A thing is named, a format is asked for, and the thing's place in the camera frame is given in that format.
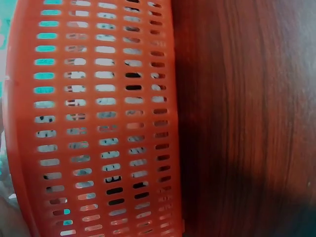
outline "basket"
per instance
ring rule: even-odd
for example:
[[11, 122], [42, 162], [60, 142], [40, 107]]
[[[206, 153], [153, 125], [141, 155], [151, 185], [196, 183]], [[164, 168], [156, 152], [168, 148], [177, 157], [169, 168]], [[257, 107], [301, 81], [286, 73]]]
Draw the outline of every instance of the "basket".
[[3, 99], [32, 236], [182, 235], [170, 0], [19, 0]]

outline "wood grain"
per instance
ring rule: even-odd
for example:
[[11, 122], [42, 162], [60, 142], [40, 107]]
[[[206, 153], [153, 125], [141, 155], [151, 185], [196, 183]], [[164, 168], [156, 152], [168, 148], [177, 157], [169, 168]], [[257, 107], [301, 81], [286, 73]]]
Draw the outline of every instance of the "wood grain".
[[186, 233], [316, 236], [316, 1], [172, 3]]

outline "teal object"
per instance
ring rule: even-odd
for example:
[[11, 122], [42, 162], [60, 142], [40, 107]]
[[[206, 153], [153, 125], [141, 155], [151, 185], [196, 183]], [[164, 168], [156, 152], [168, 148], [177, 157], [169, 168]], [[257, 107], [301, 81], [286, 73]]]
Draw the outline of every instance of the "teal object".
[[56, 33], [39, 33], [37, 38], [40, 40], [53, 40], [57, 38]]
[[58, 21], [41, 21], [39, 26], [42, 27], [57, 27], [59, 25]]
[[45, 0], [45, 5], [61, 5], [63, 3], [63, 0]]
[[41, 87], [34, 88], [34, 93], [35, 94], [50, 94], [50, 93], [53, 93], [54, 90], [55, 88], [52, 86], [41, 86]]
[[34, 79], [37, 80], [50, 80], [54, 79], [55, 74], [54, 73], [36, 73], [34, 74]]
[[58, 16], [61, 14], [60, 10], [44, 10], [41, 12], [42, 16]]
[[51, 66], [55, 64], [55, 59], [53, 58], [40, 58], [35, 60], [35, 65], [38, 66]]
[[54, 52], [56, 47], [53, 45], [40, 45], [35, 48], [36, 52]]

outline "orange plastic basket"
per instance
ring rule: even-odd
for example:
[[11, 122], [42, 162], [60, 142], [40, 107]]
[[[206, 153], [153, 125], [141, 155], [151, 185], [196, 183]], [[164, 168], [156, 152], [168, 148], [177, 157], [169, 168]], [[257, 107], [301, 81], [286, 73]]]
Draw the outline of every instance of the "orange plastic basket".
[[32, 236], [179, 237], [170, 0], [19, 0], [3, 99]]

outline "brown wooden surface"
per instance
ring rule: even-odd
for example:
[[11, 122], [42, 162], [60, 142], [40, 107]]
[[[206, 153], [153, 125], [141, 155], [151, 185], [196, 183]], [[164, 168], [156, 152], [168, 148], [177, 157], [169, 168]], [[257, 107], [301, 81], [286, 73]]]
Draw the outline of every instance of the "brown wooden surface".
[[316, 236], [316, 1], [173, 15], [188, 235]]

